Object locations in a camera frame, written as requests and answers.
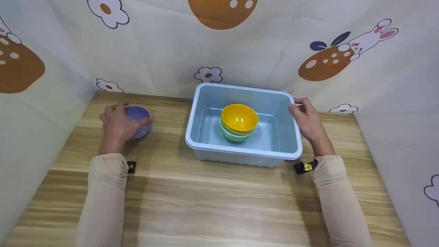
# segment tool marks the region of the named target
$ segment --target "navy blue leaf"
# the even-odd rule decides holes
[[[331,43],[331,46],[334,45],[338,45],[341,42],[343,42],[345,39],[347,39],[349,37],[349,35],[351,34],[351,32],[346,32],[341,34],[340,36],[338,36],[337,38],[335,38],[335,40]]]
[[[314,41],[309,45],[309,47],[313,51],[321,51],[327,47],[327,44],[323,41]]]

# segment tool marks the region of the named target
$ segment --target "beige sleeve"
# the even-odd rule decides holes
[[[323,217],[332,246],[370,247],[371,236],[345,164],[338,155],[316,157],[314,171]]]
[[[120,153],[91,160],[88,193],[79,219],[77,247],[119,247],[122,241],[128,165]]]

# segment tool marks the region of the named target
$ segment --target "black wrist strap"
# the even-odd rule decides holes
[[[309,171],[315,170],[317,168],[318,163],[319,162],[317,160],[313,160],[312,162],[306,164],[303,162],[299,162],[294,164],[294,170],[296,171],[297,174],[304,174]]]
[[[126,164],[128,165],[128,174],[136,172],[137,163],[135,161],[129,160]]]

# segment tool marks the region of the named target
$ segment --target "light blue plastic basin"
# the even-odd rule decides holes
[[[299,127],[288,111],[293,97],[285,92],[203,83],[195,91],[186,130],[186,143],[201,160],[274,167],[302,154]],[[258,114],[254,133],[240,143],[221,132],[221,111],[243,104]]]

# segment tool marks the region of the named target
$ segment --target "wood grain surface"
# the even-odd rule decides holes
[[[185,143],[188,99],[98,91],[6,239],[6,247],[74,246],[90,160],[102,136],[98,115],[129,99],[153,117],[151,133],[127,145],[125,247],[329,246],[313,174],[200,161]],[[321,113],[366,215],[375,246],[409,246],[354,116]],[[313,158],[304,139],[303,161]]]

